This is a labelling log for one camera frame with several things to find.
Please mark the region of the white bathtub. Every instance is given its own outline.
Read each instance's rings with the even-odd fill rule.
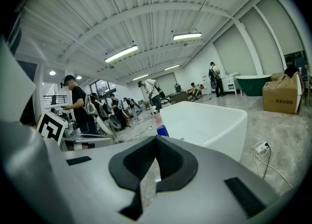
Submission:
[[[195,102],[179,102],[160,111],[169,136],[220,151],[236,161],[243,151],[247,112]]]

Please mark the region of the black rubber pad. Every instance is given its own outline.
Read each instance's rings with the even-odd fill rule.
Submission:
[[[73,158],[73,159],[68,159],[66,160],[68,165],[76,165],[76,164],[79,164],[79,163],[84,163],[84,162],[87,162],[87,161],[90,161],[92,160],[90,157],[88,156],[82,156],[82,157],[78,157],[78,158]]]
[[[262,202],[246,187],[246,185],[239,178],[230,178],[224,182],[249,218],[260,213],[265,208]]]

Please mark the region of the chair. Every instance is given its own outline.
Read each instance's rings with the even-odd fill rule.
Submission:
[[[310,66],[309,65],[305,65],[305,68],[307,70],[307,77],[308,77],[308,103],[307,103],[307,107],[310,106],[310,93],[311,93],[311,89],[312,89],[312,84],[310,83]]]

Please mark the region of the concrete floor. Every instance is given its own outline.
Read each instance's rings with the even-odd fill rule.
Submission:
[[[272,154],[270,165],[279,171],[292,186],[301,183],[305,173],[311,163],[312,151],[312,107],[301,106],[297,115],[268,112],[262,110],[262,97],[247,97],[228,94],[225,97],[216,98],[213,94],[211,100],[209,96],[203,96],[197,101],[211,105],[218,105],[230,108],[245,110],[248,113],[248,125],[246,140],[240,163],[257,174],[257,167],[254,163],[254,145],[260,142],[268,142]],[[161,118],[148,118],[149,112],[143,111],[139,122],[132,122],[131,128],[127,128],[117,133],[119,140],[129,141],[134,136],[140,138],[144,136],[156,135],[156,128],[161,125]],[[268,155],[263,157],[267,162]],[[260,176],[263,176],[266,166],[257,161]],[[155,160],[145,178],[141,182],[141,195],[143,209],[145,210],[156,197],[156,182],[160,179],[159,167]],[[265,181],[282,195],[290,190],[288,184],[274,170],[268,168]]]

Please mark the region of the ceiling light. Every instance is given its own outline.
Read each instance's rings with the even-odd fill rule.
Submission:
[[[165,70],[170,70],[170,69],[173,69],[173,68],[177,68],[177,67],[179,67],[179,66],[180,66],[180,64],[175,65],[175,66],[172,66],[172,67],[169,67],[169,68],[165,68]]]
[[[140,77],[138,77],[138,78],[133,78],[132,81],[139,80],[139,79],[144,78],[144,77],[147,77],[147,76],[148,76],[148,74],[146,74],[146,75],[144,75],[144,76],[140,76]]]
[[[112,57],[106,59],[105,62],[114,61],[115,59],[120,58],[120,57],[122,57],[122,56],[124,56],[124,55],[126,55],[126,54],[128,54],[130,52],[133,52],[133,51],[137,50],[137,49],[138,49],[137,45],[133,45],[133,46],[131,46],[131,47],[129,47],[129,48],[123,50],[123,51],[120,51],[119,53],[113,55]]]
[[[201,36],[201,33],[180,34],[180,35],[174,35],[174,40],[188,39],[188,38],[199,38],[200,36]]]

